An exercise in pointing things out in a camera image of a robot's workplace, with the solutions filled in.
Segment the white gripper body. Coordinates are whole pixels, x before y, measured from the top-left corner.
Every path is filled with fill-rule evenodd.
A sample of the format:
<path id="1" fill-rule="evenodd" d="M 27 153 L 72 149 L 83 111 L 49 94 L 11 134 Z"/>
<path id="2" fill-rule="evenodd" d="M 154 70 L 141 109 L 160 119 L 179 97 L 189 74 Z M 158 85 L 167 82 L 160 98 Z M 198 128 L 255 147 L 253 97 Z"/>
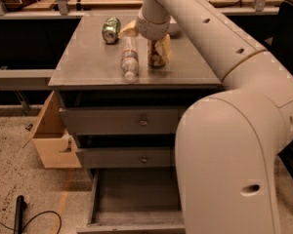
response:
<path id="1" fill-rule="evenodd" d="M 136 19 L 139 33 L 148 40 L 160 40 L 167 34 L 170 18 L 170 14 L 165 9 L 141 8 Z"/>

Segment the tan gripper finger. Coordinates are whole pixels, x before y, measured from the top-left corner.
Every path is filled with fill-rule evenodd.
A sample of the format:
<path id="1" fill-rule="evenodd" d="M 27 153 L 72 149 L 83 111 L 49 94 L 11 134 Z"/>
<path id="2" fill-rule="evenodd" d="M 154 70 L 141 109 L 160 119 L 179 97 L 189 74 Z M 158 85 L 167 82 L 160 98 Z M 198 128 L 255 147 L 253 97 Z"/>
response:
<path id="1" fill-rule="evenodd" d="M 166 64 L 170 62 L 172 51 L 171 40 L 168 34 L 166 34 L 161 40 L 155 42 L 154 49 L 155 64 Z"/>
<path id="2" fill-rule="evenodd" d="M 124 37 L 137 37 L 139 35 L 139 29 L 137 27 L 137 22 L 132 20 L 125 26 L 123 26 L 118 34 L 120 38 Z"/>

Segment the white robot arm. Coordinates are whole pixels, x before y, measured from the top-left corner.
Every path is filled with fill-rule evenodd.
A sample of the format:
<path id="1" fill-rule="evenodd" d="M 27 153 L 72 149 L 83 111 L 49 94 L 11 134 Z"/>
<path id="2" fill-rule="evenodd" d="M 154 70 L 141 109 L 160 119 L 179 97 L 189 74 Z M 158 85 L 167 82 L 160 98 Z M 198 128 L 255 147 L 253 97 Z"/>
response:
<path id="1" fill-rule="evenodd" d="M 191 105 L 177 128 L 186 234 L 281 234 L 274 159 L 293 140 L 293 76 L 205 0 L 144 0 L 124 30 L 159 40 L 171 20 L 225 88 Z"/>

